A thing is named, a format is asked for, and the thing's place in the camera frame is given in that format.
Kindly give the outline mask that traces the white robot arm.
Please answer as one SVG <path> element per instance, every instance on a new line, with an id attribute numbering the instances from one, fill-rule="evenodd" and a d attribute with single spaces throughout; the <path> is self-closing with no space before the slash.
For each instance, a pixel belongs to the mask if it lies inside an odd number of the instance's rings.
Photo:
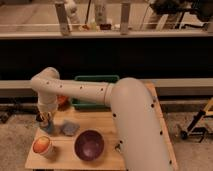
<path id="1" fill-rule="evenodd" d="M 142 81 L 132 77 L 115 83 L 62 80 L 55 68 L 47 67 L 31 78 L 30 86 L 41 113 L 56 111 L 59 95 L 109 107 L 128 171 L 174 171 L 154 99 Z"/>

